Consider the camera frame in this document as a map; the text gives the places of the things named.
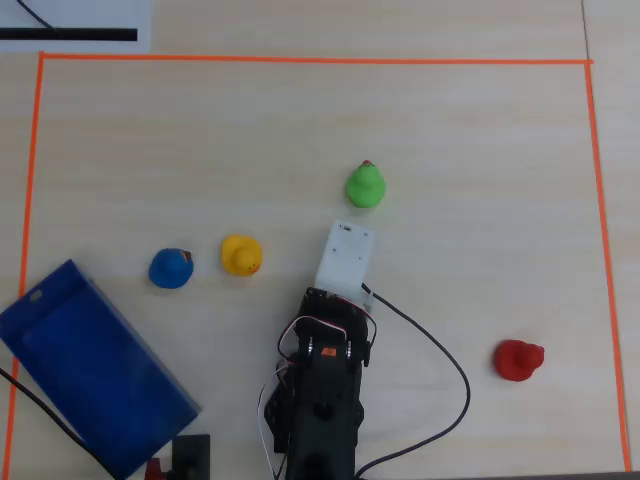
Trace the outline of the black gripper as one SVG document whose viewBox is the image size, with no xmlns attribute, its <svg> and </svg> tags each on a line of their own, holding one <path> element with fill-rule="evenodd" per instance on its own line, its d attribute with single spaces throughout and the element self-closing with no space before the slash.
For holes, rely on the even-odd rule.
<svg viewBox="0 0 640 480">
<path fill-rule="evenodd" d="M 364 306 L 344 296 L 309 287 L 303 295 L 300 316 L 311 316 L 342 328 L 376 325 Z"/>
</svg>

